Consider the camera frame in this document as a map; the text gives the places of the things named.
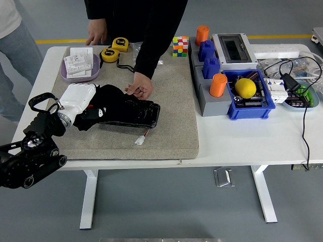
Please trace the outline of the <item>person's left hand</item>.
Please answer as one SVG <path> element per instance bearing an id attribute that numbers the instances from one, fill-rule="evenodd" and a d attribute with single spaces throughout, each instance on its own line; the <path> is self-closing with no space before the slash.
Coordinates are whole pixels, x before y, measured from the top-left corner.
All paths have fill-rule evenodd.
<path id="1" fill-rule="evenodd" d="M 153 91 L 151 79 L 145 75 L 135 72 L 134 81 L 125 88 L 128 95 L 134 95 L 139 100 L 146 100 Z"/>

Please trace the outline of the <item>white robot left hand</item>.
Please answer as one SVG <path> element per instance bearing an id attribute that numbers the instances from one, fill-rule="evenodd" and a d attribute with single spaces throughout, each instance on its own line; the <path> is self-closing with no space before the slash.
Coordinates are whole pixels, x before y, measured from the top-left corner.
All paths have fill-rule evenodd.
<path id="1" fill-rule="evenodd" d="M 63 108 L 58 113 L 74 120 L 76 115 L 81 114 L 89 105 L 95 93 L 95 84 L 70 84 L 60 98 L 60 104 Z"/>

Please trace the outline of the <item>person's right hand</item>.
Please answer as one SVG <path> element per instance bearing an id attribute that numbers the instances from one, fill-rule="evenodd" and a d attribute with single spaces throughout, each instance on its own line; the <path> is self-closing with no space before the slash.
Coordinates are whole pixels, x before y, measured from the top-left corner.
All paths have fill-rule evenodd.
<path id="1" fill-rule="evenodd" d="M 90 20 L 88 24 L 88 35 L 85 45 L 105 44 L 107 39 L 105 19 Z"/>

